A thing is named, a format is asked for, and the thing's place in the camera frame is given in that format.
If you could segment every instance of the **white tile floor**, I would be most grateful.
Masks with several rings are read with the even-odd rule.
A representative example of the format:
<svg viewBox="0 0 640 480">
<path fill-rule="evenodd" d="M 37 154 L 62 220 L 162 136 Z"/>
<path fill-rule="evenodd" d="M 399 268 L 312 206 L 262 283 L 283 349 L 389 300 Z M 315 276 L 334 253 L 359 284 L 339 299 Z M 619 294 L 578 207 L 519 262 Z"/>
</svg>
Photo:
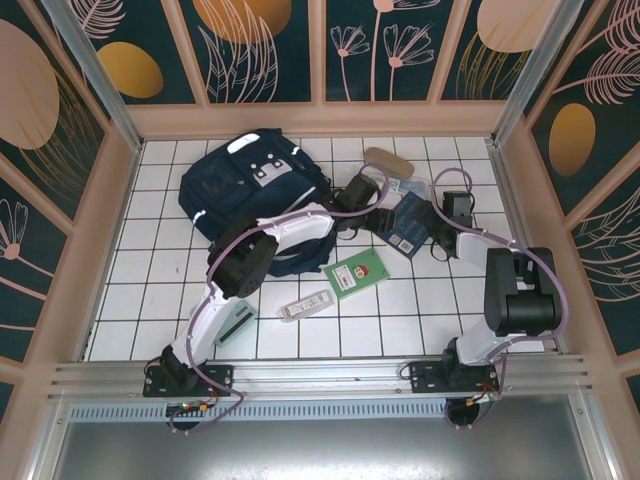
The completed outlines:
<svg viewBox="0 0 640 480">
<path fill-rule="evenodd" d="M 432 179 L 444 168 L 464 167 L 473 177 L 478 226 L 511 237 L 491 162 L 482 138 L 380 137 L 293 139 L 337 187 L 362 165 L 364 149 L 377 146 L 412 161 L 416 175 Z M 187 325 L 202 294 L 209 242 L 178 205 L 180 178 L 191 164 L 224 143 L 147 143 L 88 351 L 89 360 L 146 360 Z M 443 178 L 443 190 L 462 189 L 459 175 Z M 422 248 L 412 261 L 382 240 L 360 232 L 339 240 L 331 263 L 375 247 L 391 278 L 312 318 L 283 323 L 276 311 L 329 288 L 323 273 L 268 277 L 248 301 L 260 319 L 215 359 L 298 359 L 439 354 L 449 340 L 472 327 L 483 310 L 483 273 L 451 260 L 438 262 Z M 540 351 L 539 342 L 518 351 Z"/>
</svg>

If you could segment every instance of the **green book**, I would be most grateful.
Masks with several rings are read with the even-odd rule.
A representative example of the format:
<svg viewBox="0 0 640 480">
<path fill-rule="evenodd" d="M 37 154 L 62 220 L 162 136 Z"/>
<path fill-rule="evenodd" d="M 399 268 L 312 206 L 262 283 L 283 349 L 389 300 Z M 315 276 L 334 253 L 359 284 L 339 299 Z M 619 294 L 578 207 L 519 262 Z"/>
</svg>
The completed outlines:
<svg viewBox="0 0 640 480">
<path fill-rule="evenodd" d="M 389 278 L 375 249 L 370 248 L 324 268 L 338 300 Z"/>
</svg>

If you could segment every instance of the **metal base plate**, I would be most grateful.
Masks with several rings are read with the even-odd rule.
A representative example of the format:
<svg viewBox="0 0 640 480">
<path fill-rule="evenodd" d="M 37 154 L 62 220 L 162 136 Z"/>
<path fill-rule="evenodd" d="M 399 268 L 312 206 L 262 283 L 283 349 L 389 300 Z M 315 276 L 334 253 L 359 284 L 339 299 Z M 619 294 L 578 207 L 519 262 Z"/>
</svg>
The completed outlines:
<svg viewBox="0 0 640 480">
<path fill-rule="evenodd" d="M 498 389 L 496 368 L 493 365 L 461 367 L 455 382 L 445 379 L 441 361 L 412 362 L 408 370 L 413 393 L 482 392 L 483 383 Z"/>
<path fill-rule="evenodd" d="M 221 383 L 227 387 L 233 386 L 233 366 L 232 365 L 203 365 L 202 371 L 214 382 Z M 176 385 L 164 372 L 161 366 L 153 366 L 147 369 L 147 377 L 144 382 L 142 395 L 147 398 L 172 398 L 172 397 L 210 397 L 211 386 L 200 382 L 190 391 L 185 391 L 183 387 Z M 216 388 L 219 397 L 230 396 L 229 392 Z"/>
</svg>

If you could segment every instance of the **gray floor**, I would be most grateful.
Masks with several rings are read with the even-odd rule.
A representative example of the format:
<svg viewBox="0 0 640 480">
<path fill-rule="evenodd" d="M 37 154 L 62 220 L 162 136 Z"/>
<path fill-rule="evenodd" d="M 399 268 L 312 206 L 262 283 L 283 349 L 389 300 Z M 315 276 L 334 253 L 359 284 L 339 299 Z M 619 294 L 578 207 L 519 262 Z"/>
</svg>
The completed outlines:
<svg viewBox="0 0 640 480">
<path fill-rule="evenodd" d="M 58 480 L 591 478 L 566 400 L 507 398 L 471 431 L 442 419 L 71 425 Z"/>
</svg>

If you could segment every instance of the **red logo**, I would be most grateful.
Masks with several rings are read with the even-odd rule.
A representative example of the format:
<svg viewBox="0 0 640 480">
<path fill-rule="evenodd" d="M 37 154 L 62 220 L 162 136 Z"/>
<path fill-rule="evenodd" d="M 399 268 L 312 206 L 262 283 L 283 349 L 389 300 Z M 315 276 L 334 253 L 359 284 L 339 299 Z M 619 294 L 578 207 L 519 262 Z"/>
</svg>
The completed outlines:
<svg viewBox="0 0 640 480">
<path fill-rule="evenodd" d="M 363 278 L 369 275 L 369 269 L 364 265 L 358 265 L 356 268 L 353 269 L 353 271 L 356 274 L 356 277 L 358 278 Z"/>
</svg>

